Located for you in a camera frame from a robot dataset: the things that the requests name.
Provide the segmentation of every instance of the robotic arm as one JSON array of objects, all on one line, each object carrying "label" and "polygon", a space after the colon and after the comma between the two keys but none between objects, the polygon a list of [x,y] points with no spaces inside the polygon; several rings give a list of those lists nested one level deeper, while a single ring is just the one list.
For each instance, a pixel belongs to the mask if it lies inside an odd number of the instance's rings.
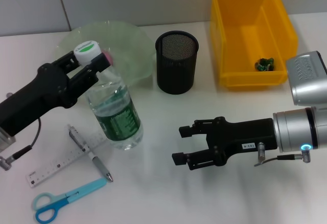
[{"label": "robotic arm", "polygon": [[[172,154],[175,165],[191,170],[223,166],[234,154],[258,152],[259,166],[271,160],[302,159],[310,162],[310,149],[327,144],[327,69],[319,52],[309,52],[287,61],[288,78],[295,105],[310,106],[273,114],[273,119],[228,123],[224,117],[196,120],[179,128],[182,138],[205,134],[208,149]],[[265,160],[265,150],[301,151]]]},{"label": "robotic arm", "polygon": [[[42,65],[32,82],[0,103],[0,152],[15,142],[17,133],[52,108],[75,105],[78,97],[98,81],[96,73],[109,65],[100,54],[71,79],[67,74],[79,66],[73,51]],[[0,156],[0,166],[9,170],[13,161],[31,149],[27,146],[7,159]]]}]

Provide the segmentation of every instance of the white ruler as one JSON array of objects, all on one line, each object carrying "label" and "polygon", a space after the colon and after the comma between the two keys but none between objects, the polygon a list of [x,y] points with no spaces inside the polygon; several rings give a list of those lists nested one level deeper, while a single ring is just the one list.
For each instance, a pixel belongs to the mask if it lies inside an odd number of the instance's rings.
[{"label": "white ruler", "polygon": [[[92,134],[87,140],[87,144],[90,149],[95,149],[97,146],[107,141],[108,139],[103,136],[100,132]],[[79,147],[70,151],[69,153],[52,160],[51,162],[43,165],[40,168],[33,170],[31,173],[26,175],[26,179],[31,187],[36,187],[46,179],[64,169],[75,160],[87,154],[89,150],[82,151]]]}]

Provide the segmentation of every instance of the yellow container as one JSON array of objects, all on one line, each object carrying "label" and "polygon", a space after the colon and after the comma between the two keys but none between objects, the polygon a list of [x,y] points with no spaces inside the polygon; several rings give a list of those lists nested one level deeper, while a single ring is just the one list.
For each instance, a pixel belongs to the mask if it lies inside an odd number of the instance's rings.
[{"label": "yellow container", "polygon": [[[287,80],[285,61],[296,55],[297,35],[282,0],[212,0],[210,32],[222,86],[254,88]],[[274,58],[274,71],[257,71],[254,64],[261,58]]]}]

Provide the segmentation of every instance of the scissors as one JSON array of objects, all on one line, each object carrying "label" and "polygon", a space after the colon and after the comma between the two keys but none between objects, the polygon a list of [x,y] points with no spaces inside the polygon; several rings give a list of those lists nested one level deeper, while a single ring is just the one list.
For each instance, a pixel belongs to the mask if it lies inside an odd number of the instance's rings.
[{"label": "scissors", "polygon": [[[41,224],[50,223],[51,221],[53,221],[56,218],[56,216],[58,214],[58,210],[60,208],[88,195],[89,193],[91,193],[93,191],[98,190],[99,188],[105,186],[106,184],[107,184],[107,180],[104,178],[101,178],[94,182],[88,183],[82,187],[76,188],[70,192],[60,194],[58,196],[54,196],[48,192],[41,193],[41,194],[37,195],[32,202],[32,207],[36,211],[35,218]],[[50,202],[43,206],[38,207],[37,202],[42,197],[48,197],[50,199]],[[39,215],[48,210],[54,210],[53,216],[48,220],[41,220],[39,218]]]}]

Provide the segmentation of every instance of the silver pen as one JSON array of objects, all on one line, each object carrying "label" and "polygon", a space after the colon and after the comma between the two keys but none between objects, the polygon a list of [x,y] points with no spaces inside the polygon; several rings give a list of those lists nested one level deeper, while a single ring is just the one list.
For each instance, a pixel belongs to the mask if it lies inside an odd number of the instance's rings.
[{"label": "silver pen", "polygon": [[82,151],[89,150],[87,154],[89,158],[92,160],[94,165],[99,169],[99,171],[106,177],[110,182],[113,182],[112,176],[106,166],[102,163],[102,161],[98,158],[98,156],[94,155],[86,141],[81,137],[81,135],[77,132],[77,130],[69,125],[69,136],[72,140],[81,148]]}]

